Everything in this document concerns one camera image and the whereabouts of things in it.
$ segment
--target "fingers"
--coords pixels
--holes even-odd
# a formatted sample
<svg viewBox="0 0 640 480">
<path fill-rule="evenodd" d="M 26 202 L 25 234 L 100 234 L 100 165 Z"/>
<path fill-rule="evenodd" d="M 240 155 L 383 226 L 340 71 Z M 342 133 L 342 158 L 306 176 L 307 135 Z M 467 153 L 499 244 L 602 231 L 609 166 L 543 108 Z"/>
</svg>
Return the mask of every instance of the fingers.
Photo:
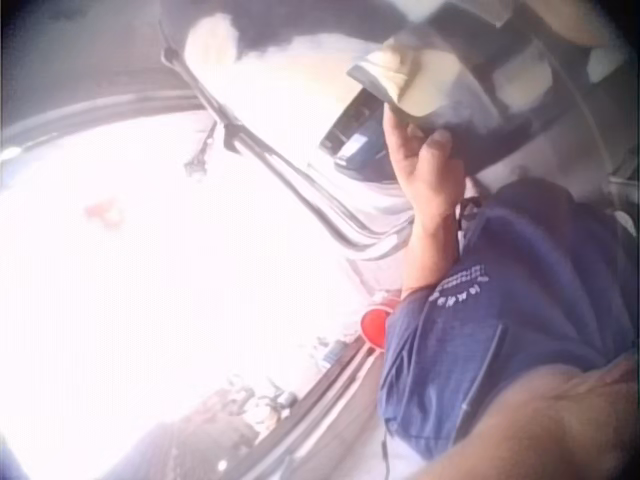
<svg viewBox="0 0 640 480">
<path fill-rule="evenodd" d="M 407 128 L 407 135 L 411 139 L 419 140 L 420 146 L 422 146 L 422 144 L 424 143 L 424 133 L 422 133 L 422 130 L 416 127 L 413 123 L 409 124 L 409 127 Z"/>
<path fill-rule="evenodd" d="M 407 142 L 407 125 L 393 113 L 389 104 L 384 106 L 382 127 L 390 152 L 397 152 L 404 148 Z"/>
<path fill-rule="evenodd" d="M 453 146 L 453 139 L 451 134 L 446 130 L 436 130 L 429 137 L 426 143 L 420 150 L 420 155 L 425 153 L 429 156 L 438 155 L 442 158 L 448 158 L 451 155 L 451 147 Z"/>
</svg>

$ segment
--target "metal handrail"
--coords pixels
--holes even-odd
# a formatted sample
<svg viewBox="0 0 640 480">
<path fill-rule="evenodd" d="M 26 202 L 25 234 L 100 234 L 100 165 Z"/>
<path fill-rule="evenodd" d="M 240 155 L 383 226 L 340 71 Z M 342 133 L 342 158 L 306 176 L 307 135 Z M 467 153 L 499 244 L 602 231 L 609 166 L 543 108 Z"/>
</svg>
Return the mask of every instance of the metal handrail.
<svg viewBox="0 0 640 480">
<path fill-rule="evenodd" d="M 224 127 L 225 147 L 259 160 L 320 222 L 346 256 L 358 260 L 377 260 L 402 249 L 409 241 L 413 218 L 408 218 L 386 232 L 367 226 L 342 202 L 331 195 L 307 172 L 294 165 L 257 137 L 204 88 L 186 65 L 182 55 L 170 46 L 162 52 L 162 61 L 173 68 L 192 88 L 214 119 Z M 333 220 L 337 218 L 344 227 Z"/>
</svg>

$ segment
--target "blue shirt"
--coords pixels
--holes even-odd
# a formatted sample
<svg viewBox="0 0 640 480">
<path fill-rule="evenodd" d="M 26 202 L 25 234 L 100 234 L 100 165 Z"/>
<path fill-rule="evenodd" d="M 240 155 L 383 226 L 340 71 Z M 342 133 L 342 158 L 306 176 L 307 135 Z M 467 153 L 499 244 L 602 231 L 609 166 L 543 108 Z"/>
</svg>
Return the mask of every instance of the blue shirt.
<svg viewBox="0 0 640 480">
<path fill-rule="evenodd" d="M 627 353 L 637 260 L 613 217 L 566 190 L 541 180 L 501 189 L 448 277 L 389 318 L 378 409 L 390 434 L 432 459 L 533 368 L 588 371 Z"/>
</svg>

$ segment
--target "person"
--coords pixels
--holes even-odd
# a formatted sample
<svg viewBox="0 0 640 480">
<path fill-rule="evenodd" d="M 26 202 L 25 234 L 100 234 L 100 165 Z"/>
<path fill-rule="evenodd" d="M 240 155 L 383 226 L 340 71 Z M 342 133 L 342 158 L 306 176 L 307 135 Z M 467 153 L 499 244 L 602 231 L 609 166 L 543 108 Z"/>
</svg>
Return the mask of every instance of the person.
<svg viewBox="0 0 640 480">
<path fill-rule="evenodd" d="M 538 179 L 483 202 L 458 249 L 465 191 L 451 135 L 387 106 L 415 220 L 378 396 L 421 479 L 609 478 L 637 439 L 637 243 L 613 216 Z"/>
</svg>

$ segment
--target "overexposed light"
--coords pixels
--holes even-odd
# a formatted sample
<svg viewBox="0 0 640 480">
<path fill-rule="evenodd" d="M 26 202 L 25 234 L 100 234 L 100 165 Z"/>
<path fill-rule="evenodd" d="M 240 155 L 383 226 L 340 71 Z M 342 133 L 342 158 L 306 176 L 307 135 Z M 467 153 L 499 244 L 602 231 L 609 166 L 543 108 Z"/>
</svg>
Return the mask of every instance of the overexposed light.
<svg viewBox="0 0 640 480">
<path fill-rule="evenodd" d="M 22 149 L 20 147 L 7 147 L 2 152 L 0 152 L 0 162 L 4 162 L 5 160 L 10 160 L 12 158 L 17 157 L 22 153 Z"/>
<path fill-rule="evenodd" d="M 186 179 L 209 122 L 142 118 L 27 148 L 35 167 L 0 196 L 0 425 L 33 480 L 99 477 L 230 370 L 306 389 L 319 372 L 298 345 L 368 303 L 257 162 L 220 148 L 204 182 Z M 110 199 L 122 228 L 106 232 L 87 207 Z"/>
</svg>

